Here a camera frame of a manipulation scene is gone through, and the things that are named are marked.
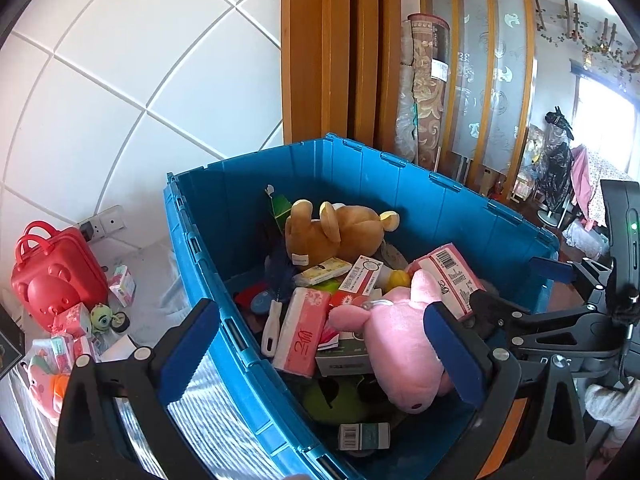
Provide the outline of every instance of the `white handle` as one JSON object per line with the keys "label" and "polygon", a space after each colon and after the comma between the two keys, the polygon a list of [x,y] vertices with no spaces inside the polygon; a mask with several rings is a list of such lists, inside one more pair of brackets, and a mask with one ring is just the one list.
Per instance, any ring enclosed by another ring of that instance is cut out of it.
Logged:
{"label": "white handle", "polygon": [[269,307],[269,317],[264,325],[262,332],[262,341],[260,350],[265,357],[274,357],[276,348],[278,347],[278,339],[280,338],[280,313],[282,304],[276,300],[271,300]]}

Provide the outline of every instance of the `screw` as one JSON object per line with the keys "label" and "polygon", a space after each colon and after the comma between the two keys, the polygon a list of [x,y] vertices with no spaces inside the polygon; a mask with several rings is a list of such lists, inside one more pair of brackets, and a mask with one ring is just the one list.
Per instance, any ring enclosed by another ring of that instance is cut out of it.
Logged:
{"label": "screw", "polygon": [[560,354],[554,355],[551,358],[551,362],[554,364],[554,366],[557,366],[558,368],[564,368],[565,366],[567,366],[566,359],[562,357]]}
{"label": "screw", "polygon": [[87,354],[82,354],[78,359],[76,359],[76,366],[84,367],[87,366],[91,362],[91,358]]}
{"label": "screw", "polygon": [[144,361],[151,356],[151,348],[147,346],[143,346],[138,348],[135,352],[133,352],[133,357],[135,357],[138,361]]}
{"label": "screw", "polygon": [[498,361],[506,361],[509,355],[509,351],[505,348],[496,348],[494,350],[494,357],[498,359]]}

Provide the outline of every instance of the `frosted glass panel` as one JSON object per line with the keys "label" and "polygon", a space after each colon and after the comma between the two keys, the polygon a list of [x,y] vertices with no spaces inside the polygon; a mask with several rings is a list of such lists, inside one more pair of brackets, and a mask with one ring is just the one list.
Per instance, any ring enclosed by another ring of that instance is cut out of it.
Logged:
{"label": "frosted glass panel", "polygon": [[526,78],[527,30],[524,0],[498,0],[491,128],[482,163],[506,174],[518,137]]}
{"label": "frosted glass panel", "polygon": [[[432,0],[433,1],[433,13],[442,18],[445,22],[449,24],[449,30],[453,27],[453,4],[452,0]],[[451,59],[452,49],[449,49],[449,68],[451,67]],[[452,84],[447,84],[447,89],[444,98],[444,109],[442,111],[442,120],[440,121],[441,129],[444,129],[444,125],[447,124],[447,103],[449,102],[449,93],[455,91],[455,81]],[[442,135],[440,135],[438,144],[442,145]]]}
{"label": "frosted glass panel", "polygon": [[482,92],[487,72],[488,19],[486,0],[464,0],[464,43],[458,53],[456,86],[458,120],[453,141],[453,152],[474,158],[482,116]]}

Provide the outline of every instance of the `blue plastic storage bin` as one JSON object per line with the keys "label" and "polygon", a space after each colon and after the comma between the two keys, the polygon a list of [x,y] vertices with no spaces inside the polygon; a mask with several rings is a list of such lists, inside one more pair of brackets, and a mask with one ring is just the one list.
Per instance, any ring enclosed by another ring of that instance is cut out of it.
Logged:
{"label": "blue plastic storage bin", "polygon": [[400,228],[386,234],[409,260],[453,242],[502,297],[542,312],[550,283],[533,275],[532,256],[558,257],[558,239],[500,203],[440,174],[328,135],[168,175],[164,191],[172,243],[192,304],[220,308],[209,352],[239,412],[283,474],[318,479],[423,480],[466,428],[472,410],[450,394],[392,432],[391,448],[369,458],[334,452],[313,432],[297,400],[263,359],[230,293],[260,278],[256,225],[272,184],[294,202],[324,200],[393,209]]}

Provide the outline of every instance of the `electrical outlet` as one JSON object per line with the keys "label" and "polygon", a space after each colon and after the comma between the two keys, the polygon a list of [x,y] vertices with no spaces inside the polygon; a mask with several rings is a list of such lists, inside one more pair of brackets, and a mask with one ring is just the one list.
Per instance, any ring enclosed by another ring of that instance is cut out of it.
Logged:
{"label": "electrical outlet", "polygon": [[115,205],[98,215],[100,224],[106,235],[110,235],[126,227],[122,219],[122,206]]}
{"label": "electrical outlet", "polygon": [[106,234],[104,233],[104,229],[102,228],[102,224],[100,223],[100,219],[97,216],[92,216],[91,218],[88,218],[84,222],[91,222],[91,227],[94,228],[94,234],[91,237],[92,242],[95,242],[96,240],[101,240],[106,236]]}

